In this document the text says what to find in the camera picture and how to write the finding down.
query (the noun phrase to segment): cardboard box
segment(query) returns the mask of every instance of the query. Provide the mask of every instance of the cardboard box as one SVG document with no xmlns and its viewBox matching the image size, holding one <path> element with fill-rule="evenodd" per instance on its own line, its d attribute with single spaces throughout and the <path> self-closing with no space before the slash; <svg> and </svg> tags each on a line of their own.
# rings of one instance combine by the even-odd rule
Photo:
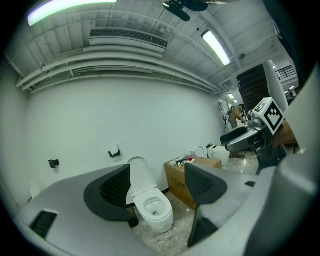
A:
<svg viewBox="0 0 320 256">
<path fill-rule="evenodd" d="M 222 168 L 221 161 L 214 158 L 192 157 L 195 164 L 204 165 L 212 168 Z M 168 181 L 169 190 L 178 199 L 184 202 L 191 209 L 196 210 L 196 202 L 192 198 L 185 182 L 185 166 L 179 167 L 177 164 L 170 166 L 169 163 L 164 164 L 166 179 Z"/>
</svg>

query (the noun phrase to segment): fluorescent light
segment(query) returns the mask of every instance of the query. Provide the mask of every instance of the fluorescent light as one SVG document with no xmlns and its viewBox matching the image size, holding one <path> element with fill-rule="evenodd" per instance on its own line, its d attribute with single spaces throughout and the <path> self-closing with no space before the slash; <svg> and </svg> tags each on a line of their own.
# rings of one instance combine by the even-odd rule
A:
<svg viewBox="0 0 320 256">
<path fill-rule="evenodd" d="M 118 0 L 52 0 L 29 14 L 28 23 L 31 27 L 44 18 L 71 7 L 87 4 L 116 3 L 117 1 Z"/>
<path fill-rule="evenodd" d="M 218 57 L 225 66 L 231 63 L 225 50 L 223 49 L 223 47 L 211 31 L 207 30 L 201 36 L 207 42 L 207 44 L 215 51 L 216 55 L 218 55 Z"/>
</svg>

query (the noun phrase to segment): toilet bowl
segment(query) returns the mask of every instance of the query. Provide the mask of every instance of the toilet bowl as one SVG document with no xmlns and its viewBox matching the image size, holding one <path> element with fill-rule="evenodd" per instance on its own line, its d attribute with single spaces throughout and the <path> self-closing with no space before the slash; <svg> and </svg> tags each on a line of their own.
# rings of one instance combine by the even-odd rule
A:
<svg viewBox="0 0 320 256">
<path fill-rule="evenodd" d="M 169 231 L 174 222 L 170 201 L 158 189 L 148 163 L 141 157 L 128 161 L 132 200 L 147 225 L 156 232 Z"/>
</svg>

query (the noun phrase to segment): ceiling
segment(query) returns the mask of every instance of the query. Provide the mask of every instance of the ceiling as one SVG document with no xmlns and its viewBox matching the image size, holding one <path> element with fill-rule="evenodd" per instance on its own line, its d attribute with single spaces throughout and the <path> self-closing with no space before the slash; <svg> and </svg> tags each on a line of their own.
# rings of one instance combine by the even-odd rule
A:
<svg viewBox="0 0 320 256">
<path fill-rule="evenodd" d="M 162 3 L 118 0 L 114 4 L 88 4 L 58 12 L 32 27 L 25 18 L 5 51 L 6 58 L 24 78 L 89 47 L 93 28 L 127 28 L 167 40 L 162 61 L 205 79 L 215 86 L 212 93 L 219 94 L 235 88 L 232 83 L 224 85 L 224 81 L 278 51 L 273 22 L 262 0 L 212 4 L 203 12 L 186 9 L 189 22 L 165 10 Z M 202 39 L 206 30 L 215 34 L 231 64 L 224 66 Z M 241 54 L 246 54 L 245 59 L 239 60 Z"/>
</svg>

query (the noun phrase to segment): black railing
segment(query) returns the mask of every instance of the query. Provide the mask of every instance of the black railing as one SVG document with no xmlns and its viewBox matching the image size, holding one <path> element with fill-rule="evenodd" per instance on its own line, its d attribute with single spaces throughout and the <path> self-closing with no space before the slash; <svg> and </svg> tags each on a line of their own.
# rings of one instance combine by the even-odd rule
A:
<svg viewBox="0 0 320 256">
<path fill-rule="evenodd" d="M 280 81 L 282 79 L 294 76 L 296 74 L 294 68 L 291 65 L 290 66 L 286 66 L 286 67 L 284 67 L 282 69 L 276 70 L 275 73 L 278 76 Z"/>
</svg>

